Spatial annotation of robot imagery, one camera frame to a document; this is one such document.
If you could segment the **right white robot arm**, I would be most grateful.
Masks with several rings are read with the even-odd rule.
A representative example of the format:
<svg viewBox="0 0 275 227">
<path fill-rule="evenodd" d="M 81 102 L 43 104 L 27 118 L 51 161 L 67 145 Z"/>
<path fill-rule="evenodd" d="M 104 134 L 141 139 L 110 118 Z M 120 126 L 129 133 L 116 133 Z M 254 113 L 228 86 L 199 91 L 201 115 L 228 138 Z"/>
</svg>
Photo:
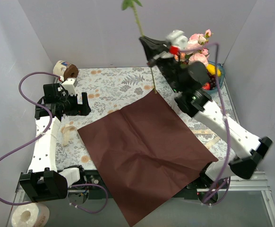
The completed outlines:
<svg viewBox="0 0 275 227">
<path fill-rule="evenodd" d="M 202 88 L 209 81 L 205 64 L 196 61 L 186 67 L 181 66 L 173 53 L 183 50 L 183 45 L 177 44 L 174 38 L 159 41 L 141 36 L 139 40 L 148 66 L 157 66 L 174 91 L 172 109 L 203 123 L 222 140 L 230 143 L 235 152 L 232 160 L 209 162 L 200 173 L 201 184 L 211 188 L 217 180 L 232 176 L 250 179 L 271 147 L 271 139 L 259 138 L 231 117 L 224 116 L 217 103 Z"/>
</svg>

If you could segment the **peach rose stem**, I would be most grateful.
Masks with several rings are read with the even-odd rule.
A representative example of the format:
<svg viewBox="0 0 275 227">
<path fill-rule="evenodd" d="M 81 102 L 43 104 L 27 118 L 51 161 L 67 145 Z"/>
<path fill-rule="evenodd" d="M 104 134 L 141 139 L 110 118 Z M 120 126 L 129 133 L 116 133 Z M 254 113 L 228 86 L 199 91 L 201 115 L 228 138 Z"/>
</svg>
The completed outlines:
<svg viewBox="0 0 275 227">
<path fill-rule="evenodd" d="M 143 29 L 142 29 L 142 26 L 141 26 L 141 23 L 139 20 L 136 5 L 143 7 L 142 3 L 139 0 L 123 0 L 122 5 L 121 5 L 121 10 L 124 11 L 127 8 L 131 8 L 133 10 L 135 22 L 138 26 L 140 36 L 144 37 L 144 32 L 143 32 Z"/>
</svg>

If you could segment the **red wrapping paper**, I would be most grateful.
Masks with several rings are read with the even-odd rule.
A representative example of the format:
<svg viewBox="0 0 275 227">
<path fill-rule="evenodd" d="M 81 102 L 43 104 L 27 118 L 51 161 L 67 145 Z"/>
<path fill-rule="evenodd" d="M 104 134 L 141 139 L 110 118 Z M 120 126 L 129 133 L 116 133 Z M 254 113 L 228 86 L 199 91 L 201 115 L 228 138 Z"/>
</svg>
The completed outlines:
<svg viewBox="0 0 275 227">
<path fill-rule="evenodd" d="M 216 161 L 155 92 L 80 128 L 78 133 L 130 226 Z"/>
</svg>

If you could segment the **deep pink rose stem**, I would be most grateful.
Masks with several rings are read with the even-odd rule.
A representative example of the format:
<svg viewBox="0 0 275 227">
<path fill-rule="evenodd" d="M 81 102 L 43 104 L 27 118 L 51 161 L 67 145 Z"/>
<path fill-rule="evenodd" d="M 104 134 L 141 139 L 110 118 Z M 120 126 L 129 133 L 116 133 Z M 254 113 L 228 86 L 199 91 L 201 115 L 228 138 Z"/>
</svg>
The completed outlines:
<svg viewBox="0 0 275 227">
<path fill-rule="evenodd" d="M 188 41 L 189 49 L 196 49 L 196 52 L 209 57 L 209 50 L 205 48 L 205 45 L 209 42 L 209 38 L 212 36 L 210 29 L 206 30 L 204 34 L 193 34 Z"/>
</svg>

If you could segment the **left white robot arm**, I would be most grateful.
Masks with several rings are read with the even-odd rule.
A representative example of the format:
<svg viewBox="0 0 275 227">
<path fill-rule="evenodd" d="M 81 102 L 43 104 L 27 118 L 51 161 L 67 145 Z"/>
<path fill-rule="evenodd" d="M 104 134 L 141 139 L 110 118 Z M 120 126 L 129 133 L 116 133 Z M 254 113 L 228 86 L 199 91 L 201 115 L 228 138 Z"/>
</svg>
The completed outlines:
<svg viewBox="0 0 275 227">
<path fill-rule="evenodd" d="M 82 93 L 78 103 L 76 79 L 69 78 L 62 83 L 43 86 L 44 95 L 35 107 L 37 135 L 41 138 L 34 144 L 34 153 L 27 173 L 20 175 L 20 185 L 31 202 L 64 199 L 68 188 L 86 186 L 87 178 L 81 165 L 74 165 L 58 171 L 55 152 L 62 116 L 87 116 L 91 112 L 87 93 Z"/>
</svg>

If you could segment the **pale pink rose stem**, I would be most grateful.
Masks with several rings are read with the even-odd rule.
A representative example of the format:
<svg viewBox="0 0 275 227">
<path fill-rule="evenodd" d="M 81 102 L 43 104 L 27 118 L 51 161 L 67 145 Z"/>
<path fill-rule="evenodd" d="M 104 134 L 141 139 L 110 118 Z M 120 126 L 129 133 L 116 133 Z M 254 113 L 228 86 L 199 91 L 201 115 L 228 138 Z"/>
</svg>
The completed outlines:
<svg viewBox="0 0 275 227">
<path fill-rule="evenodd" d="M 203 63 L 206 67 L 209 65 L 207 57 L 202 53 L 194 52 L 180 54 L 180 62 L 183 64 L 191 65 L 192 63 L 195 63 L 197 61 Z"/>
</svg>

